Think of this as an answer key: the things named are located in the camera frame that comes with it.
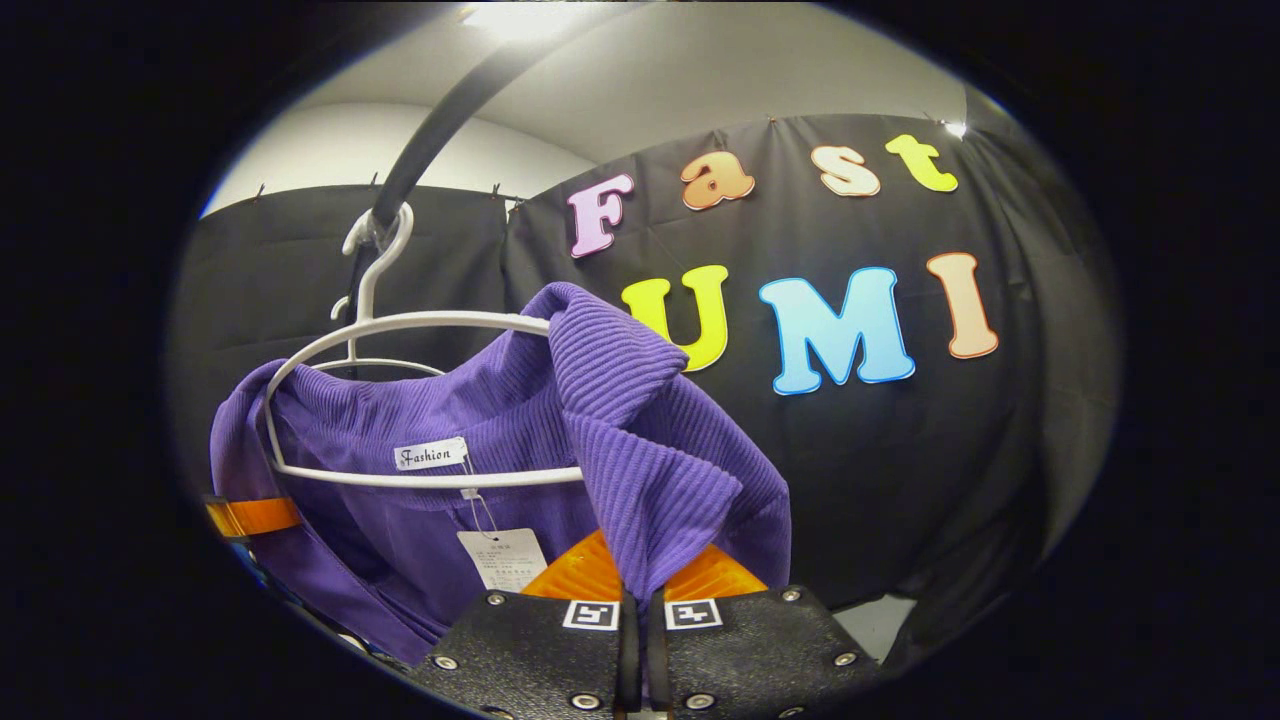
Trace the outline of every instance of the ceiling light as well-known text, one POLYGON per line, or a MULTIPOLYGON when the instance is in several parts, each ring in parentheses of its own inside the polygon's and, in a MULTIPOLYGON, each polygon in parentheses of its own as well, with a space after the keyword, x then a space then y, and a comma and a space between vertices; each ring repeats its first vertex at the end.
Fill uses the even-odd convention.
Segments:
POLYGON ((594 3, 472 3, 462 24, 503 41, 539 40, 563 29, 594 3))

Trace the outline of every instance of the purple shirt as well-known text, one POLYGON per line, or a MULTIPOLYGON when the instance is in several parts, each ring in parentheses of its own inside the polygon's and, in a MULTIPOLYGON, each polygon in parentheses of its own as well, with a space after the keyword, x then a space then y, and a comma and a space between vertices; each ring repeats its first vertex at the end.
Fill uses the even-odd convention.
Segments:
MULTIPOLYGON (((773 465, 680 373, 687 356, 568 283, 525 307, 550 336, 506 332, 456 370, 385 383, 300 366, 273 397, 285 462, 385 475, 398 447, 462 436, 475 471, 580 465, 584 482, 481 489, 499 530, 532 528, 547 562, 603 529, 641 612, 672 574, 716 543, 771 587, 788 580, 787 487, 773 465)), ((283 360, 219 407, 214 488, 232 501, 287 495, 305 519, 253 538, 259 561, 321 612, 416 664, 484 584, 457 538, 490 529, 457 489, 343 486, 274 473, 262 409, 283 360)))

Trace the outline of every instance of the white wall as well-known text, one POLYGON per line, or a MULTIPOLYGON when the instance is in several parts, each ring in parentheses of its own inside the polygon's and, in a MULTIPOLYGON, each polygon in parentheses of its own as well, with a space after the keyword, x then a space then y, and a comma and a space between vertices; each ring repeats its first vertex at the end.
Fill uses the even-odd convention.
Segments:
MULTIPOLYGON (((201 217, 257 195, 302 187, 366 184, 387 173, 430 108, 343 104, 288 111, 239 156, 201 217)), ((595 167, 522 132, 471 119, 419 184, 532 197, 595 167)))

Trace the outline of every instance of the letter m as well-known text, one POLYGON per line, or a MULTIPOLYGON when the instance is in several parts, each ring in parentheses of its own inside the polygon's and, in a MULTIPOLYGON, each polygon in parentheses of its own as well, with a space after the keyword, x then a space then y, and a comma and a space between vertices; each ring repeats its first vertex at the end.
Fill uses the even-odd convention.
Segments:
POLYGON ((813 392, 822 375, 809 366, 812 347, 823 368, 845 384, 854 355, 863 347, 858 379, 883 383, 908 378, 915 361, 902 346, 902 331, 893 305, 897 275, 888 268, 863 268, 849 277, 845 306, 837 315, 809 281, 785 278, 760 288, 760 300, 773 306, 778 320, 782 374, 774 378, 778 395, 813 392))

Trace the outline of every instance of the orange letter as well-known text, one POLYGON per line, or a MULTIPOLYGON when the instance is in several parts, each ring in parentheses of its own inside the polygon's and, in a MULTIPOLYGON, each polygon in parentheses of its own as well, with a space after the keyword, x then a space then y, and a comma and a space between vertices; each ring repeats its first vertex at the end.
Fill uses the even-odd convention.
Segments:
POLYGON ((819 145, 809 159, 823 170, 822 183, 836 195, 867 197, 879 192, 879 178, 864 168, 863 156, 849 147, 819 145))
POLYGON ((987 313, 982 309, 982 296, 973 270, 978 260, 968 252, 947 252, 924 264, 931 273, 942 281, 942 291, 951 306, 951 325, 955 336, 947 350, 952 357, 968 360, 980 357, 996 350, 1000 338, 987 325, 987 313))
POLYGON ((685 206, 690 210, 705 210, 724 199, 745 197, 755 187, 755 178, 742 172, 742 164, 732 152, 724 151, 694 160, 680 173, 680 179, 689 183, 685 206))

